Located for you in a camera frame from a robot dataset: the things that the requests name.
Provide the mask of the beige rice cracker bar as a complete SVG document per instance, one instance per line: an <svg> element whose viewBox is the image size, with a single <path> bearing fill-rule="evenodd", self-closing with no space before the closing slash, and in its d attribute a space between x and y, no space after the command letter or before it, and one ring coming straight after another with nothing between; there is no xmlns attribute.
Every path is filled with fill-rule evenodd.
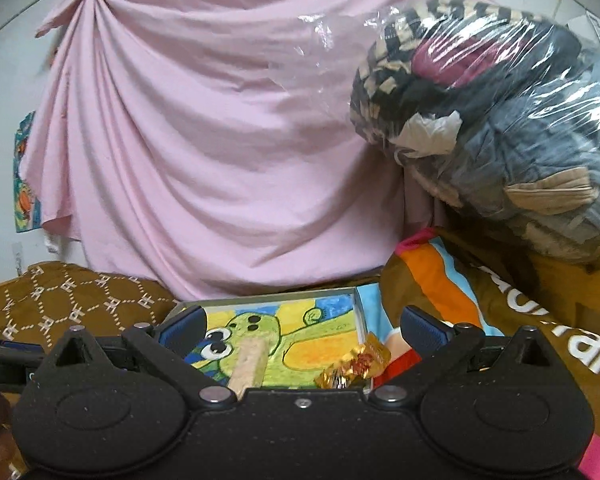
<svg viewBox="0 0 600 480"><path fill-rule="evenodd" d="M228 388L236 394L238 400L242 400L248 389L262 386L267 366L268 342L261 337L245 338L238 346Z"/></svg>

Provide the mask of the grey tray with frog towel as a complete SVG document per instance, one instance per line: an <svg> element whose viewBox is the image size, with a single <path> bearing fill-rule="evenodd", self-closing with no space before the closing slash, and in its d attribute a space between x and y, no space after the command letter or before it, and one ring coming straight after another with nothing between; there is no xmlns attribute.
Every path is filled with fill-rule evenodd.
<svg viewBox="0 0 600 480"><path fill-rule="evenodd" d="M313 388L314 378L363 342L363 299L355 287L204 300L207 328L185 361L226 386L239 345L258 336L268 345L262 385Z"/></svg>

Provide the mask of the pink hanging sheet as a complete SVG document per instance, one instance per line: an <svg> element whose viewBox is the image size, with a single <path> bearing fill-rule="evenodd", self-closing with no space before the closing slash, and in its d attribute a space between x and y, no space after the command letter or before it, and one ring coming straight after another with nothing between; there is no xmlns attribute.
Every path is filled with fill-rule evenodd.
<svg viewBox="0 0 600 480"><path fill-rule="evenodd" d="M204 299L382 266L404 230L399 166L283 89L306 18L408 0L65 0L20 174L47 232L97 271Z"/></svg>

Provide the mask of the gold snack packet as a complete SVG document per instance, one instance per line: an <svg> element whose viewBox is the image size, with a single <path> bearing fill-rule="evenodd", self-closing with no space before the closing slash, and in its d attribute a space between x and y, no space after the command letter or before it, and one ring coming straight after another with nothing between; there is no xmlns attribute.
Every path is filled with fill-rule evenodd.
<svg viewBox="0 0 600 480"><path fill-rule="evenodd" d="M314 384L321 389L364 387L379 377L390 361L390 350L374 333L368 333L362 344L322 370L314 378Z"/></svg>

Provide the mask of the wooden bed frame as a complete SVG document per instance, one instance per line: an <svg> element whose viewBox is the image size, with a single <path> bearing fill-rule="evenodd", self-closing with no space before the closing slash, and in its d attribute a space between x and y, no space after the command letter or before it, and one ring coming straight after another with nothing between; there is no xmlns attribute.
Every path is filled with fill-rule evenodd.
<svg viewBox="0 0 600 480"><path fill-rule="evenodd" d="M565 324L600 334L600 258L587 264L532 255L535 299Z"/></svg>

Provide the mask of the clear bag of clothes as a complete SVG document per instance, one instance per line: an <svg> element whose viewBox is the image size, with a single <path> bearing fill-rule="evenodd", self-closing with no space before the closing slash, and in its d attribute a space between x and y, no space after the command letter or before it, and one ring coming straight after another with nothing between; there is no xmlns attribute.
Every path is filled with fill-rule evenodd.
<svg viewBox="0 0 600 480"><path fill-rule="evenodd" d="M567 261L600 256L600 48L529 12L426 0L355 73L356 133L431 195Z"/></svg>

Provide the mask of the brown patterned PF pillow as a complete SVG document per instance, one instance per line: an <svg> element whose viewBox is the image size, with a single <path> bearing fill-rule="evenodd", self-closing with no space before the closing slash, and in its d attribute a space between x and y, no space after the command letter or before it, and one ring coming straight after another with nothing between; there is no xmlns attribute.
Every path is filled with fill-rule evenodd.
<svg viewBox="0 0 600 480"><path fill-rule="evenodd" d="M136 323L161 323L177 303L155 281L42 262L0 284L0 339L48 350L75 325L117 336Z"/></svg>

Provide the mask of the colourful cartoon monkey blanket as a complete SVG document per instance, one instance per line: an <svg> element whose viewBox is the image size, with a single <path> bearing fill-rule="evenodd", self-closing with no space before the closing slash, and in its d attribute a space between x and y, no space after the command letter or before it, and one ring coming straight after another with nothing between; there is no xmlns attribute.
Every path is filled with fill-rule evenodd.
<svg viewBox="0 0 600 480"><path fill-rule="evenodd" d="M530 252L427 228L402 240L379 274L381 305L367 325L391 352L381 386L422 358L400 334L404 308L415 306L454 325L474 324L488 335L510 336L534 325L564 359L595 415L593 441L581 469L600 479L600 334L560 322L535 299L538 277Z"/></svg>

